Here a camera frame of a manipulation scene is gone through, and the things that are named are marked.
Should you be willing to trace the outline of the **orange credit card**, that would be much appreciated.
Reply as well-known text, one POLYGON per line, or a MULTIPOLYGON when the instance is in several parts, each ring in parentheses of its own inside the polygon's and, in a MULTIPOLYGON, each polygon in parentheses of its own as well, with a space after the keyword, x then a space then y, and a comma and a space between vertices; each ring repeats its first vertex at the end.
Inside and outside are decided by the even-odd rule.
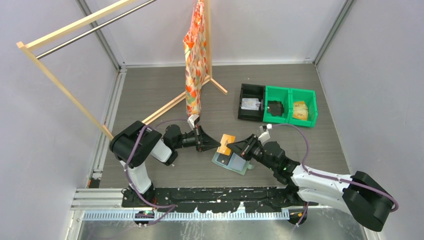
POLYGON ((227 147, 228 144, 234 143, 236 137, 234 135, 223 134, 220 140, 220 146, 216 152, 225 156, 230 156, 232 151, 227 147))

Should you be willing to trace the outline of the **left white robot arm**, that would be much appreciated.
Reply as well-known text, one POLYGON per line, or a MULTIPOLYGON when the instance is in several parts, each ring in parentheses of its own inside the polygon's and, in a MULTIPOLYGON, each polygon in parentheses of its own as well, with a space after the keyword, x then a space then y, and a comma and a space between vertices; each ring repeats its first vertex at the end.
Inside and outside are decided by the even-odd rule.
POLYGON ((221 143, 209 136, 201 125, 183 133, 177 124, 171 124, 161 134, 137 120, 111 140, 109 150, 129 177, 128 185, 135 192, 135 202, 148 207, 154 199, 154 185, 147 173, 147 157, 169 166, 178 157, 177 149, 194 147, 197 152, 205 152, 220 146, 221 143))

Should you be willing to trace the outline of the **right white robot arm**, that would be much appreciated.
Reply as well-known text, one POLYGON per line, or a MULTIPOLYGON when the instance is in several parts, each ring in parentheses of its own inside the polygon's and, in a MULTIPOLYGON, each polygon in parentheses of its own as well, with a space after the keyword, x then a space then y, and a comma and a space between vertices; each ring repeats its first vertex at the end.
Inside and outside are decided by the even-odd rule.
POLYGON ((227 147, 242 159, 254 159, 270 169, 288 187, 285 198, 291 205, 304 201, 329 206, 374 232, 383 230, 396 207, 393 197, 365 172, 340 175, 310 168, 290 159, 276 141, 262 144, 254 134, 227 147))

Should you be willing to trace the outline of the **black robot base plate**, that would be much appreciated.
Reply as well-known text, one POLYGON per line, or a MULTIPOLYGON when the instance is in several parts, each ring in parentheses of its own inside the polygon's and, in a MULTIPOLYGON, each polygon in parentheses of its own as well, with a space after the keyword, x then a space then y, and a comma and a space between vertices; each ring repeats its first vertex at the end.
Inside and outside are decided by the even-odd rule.
POLYGON ((268 187, 157 187, 147 201, 165 213, 234 213, 244 206, 247 213, 274 213, 282 208, 303 208, 306 204, 285 188, 268 187))

